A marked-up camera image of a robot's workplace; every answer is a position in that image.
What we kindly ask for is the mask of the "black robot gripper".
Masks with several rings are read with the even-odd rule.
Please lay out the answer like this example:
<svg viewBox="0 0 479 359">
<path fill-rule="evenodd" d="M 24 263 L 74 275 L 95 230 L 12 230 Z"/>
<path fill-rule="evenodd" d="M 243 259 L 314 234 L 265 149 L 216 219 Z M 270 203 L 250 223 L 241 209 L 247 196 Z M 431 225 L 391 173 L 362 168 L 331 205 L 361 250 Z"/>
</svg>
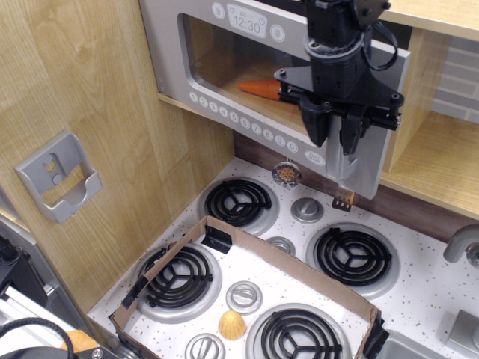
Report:
<svg viewBox="0 0 479 359">
<path fill-rule="evenodd" d="M 357 35 L 341 46 L 305 37 L 309 62 L 283 67 L 275 79 L 281 83 L 280 100 L 299 107 L 311 141 L 322 147 L 334 117 L 340 122 L 342 152 L 356 152 L 359 139 L 372 127 L 395 130 L 400 122 L 404 95 L 381 82 L 376 73 L 390 70 L 399 59 L 397 41 L 390 37 L 393 52 L 384 63 L 373 58 L 372 39 Z"/>
</svg>

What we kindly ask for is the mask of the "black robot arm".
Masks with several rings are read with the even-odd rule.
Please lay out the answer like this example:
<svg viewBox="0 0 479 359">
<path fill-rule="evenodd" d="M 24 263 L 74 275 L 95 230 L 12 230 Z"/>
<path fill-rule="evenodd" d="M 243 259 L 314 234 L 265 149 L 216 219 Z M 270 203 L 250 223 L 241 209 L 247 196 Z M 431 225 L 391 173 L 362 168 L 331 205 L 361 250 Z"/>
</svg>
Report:
<svg viewBox="0 0 479 359">
<path fill-rule="evenodd" d="M 303 43 L 310 64 L 278 70 L 278 95 L 280 100 L 299 106 L 308 135 L 318 147 L 328 136 L 332 118 L 338 116 L 342 152 L 351 155 L 371 126 L 395 130 L 400 121 L 403 94 L 374 76 L 391 68 L 398 54 L 380 65 L 371 60 L 375 31 L 393 48 L 398 47 L 396 37 L 379 21 L 391 5 L 388 1 L 303 4 L 308 26 Z"/>
</svg>

